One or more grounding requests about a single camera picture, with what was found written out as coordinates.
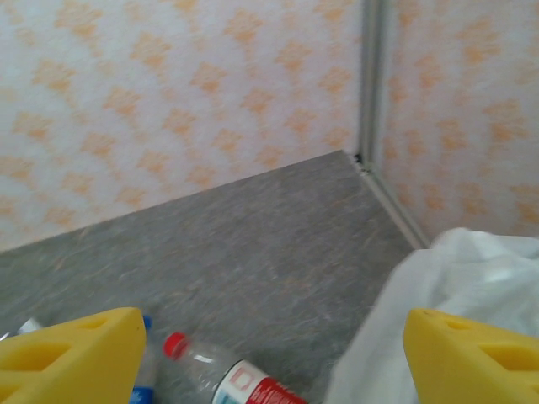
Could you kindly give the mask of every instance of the gray floor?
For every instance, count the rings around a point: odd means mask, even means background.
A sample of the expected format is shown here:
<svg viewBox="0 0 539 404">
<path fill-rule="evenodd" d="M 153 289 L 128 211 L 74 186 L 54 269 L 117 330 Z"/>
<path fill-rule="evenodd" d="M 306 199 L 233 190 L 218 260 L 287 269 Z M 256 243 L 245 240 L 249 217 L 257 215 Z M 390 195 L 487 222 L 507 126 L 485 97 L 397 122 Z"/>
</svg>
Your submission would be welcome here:
<svg viewBox="0 0 539 404">
<path fill-rule="evenodd" d="M 0 255 L 0 332 L 135 305 L 311 403 L 411 248 L 341 152 Z M 163 359 L 158 402 L 189 398 Z"/>
</svg>

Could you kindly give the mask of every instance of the red label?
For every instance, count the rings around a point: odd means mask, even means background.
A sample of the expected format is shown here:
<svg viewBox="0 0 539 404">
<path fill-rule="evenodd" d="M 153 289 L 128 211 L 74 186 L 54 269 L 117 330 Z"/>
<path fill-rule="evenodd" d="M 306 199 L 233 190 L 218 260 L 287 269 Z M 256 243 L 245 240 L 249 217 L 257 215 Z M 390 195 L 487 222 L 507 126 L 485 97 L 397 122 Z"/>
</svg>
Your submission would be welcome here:
<svg viewBox="0 0 539 404">
<path fill-rule="evenodd" d="M 256 386 L 245 404 L 308 404 L 276 380 L 266 377 Z"/>
</svg>

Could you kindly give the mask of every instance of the transparent bottle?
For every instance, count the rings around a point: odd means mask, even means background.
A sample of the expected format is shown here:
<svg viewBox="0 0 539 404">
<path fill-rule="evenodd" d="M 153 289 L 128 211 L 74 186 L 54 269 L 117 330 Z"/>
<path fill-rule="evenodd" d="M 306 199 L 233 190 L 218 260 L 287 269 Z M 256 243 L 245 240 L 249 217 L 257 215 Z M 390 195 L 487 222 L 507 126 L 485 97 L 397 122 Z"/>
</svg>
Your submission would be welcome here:
<svg viewBox="0 0 539 404">
<path fill-rule="evenodd" d="M 152 318 L 144 316 L 146 333 L 152 329 Z M 141 367 L 136 375 L 135 386 L 129 399 L 129 404 L 152 404 L 153 389 L 157 381 L 157 355 L 153 346 L 146 339 L 146 347 L 142 355 Z"/>
<path fill-rule="evenodd" d="M 307 404 L 276 380 L 236 354 L 175 332 L 163 345 L 208 404 Z"/>
</svg>

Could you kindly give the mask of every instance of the white plastic bag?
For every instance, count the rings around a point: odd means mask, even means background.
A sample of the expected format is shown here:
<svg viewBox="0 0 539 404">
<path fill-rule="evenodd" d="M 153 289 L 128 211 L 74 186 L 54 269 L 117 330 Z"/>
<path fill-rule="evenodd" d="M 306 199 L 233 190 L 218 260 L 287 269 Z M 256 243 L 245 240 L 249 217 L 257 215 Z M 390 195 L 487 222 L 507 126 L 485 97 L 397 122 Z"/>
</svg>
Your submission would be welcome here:
<svg viewBox="0 0 539 404">
<path fill-rule="evenodd" d="M 539 336 L 539 240 L 455 229 L 413 252 L 334 367 L 325 404 L 417 402 L 402 343 L 414 307 Z"/>
</svg>

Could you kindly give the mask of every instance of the wall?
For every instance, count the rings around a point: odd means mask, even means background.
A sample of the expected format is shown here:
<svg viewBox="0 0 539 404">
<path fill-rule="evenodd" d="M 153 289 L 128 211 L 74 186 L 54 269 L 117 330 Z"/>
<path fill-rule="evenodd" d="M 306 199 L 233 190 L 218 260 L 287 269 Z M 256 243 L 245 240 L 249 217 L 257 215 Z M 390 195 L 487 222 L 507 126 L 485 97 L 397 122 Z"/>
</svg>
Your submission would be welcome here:
<svg viewBox="0 0 539 404">
<path fill-rule="evenodd" d="M 2 0 L 0 248 L 355 148 L 358 0 Z"/>
<path fill-rule="evenodd" d="M 539 234 L 539 2 L 391 1 L 383 173 L 431 237 Z"/>
</svg>

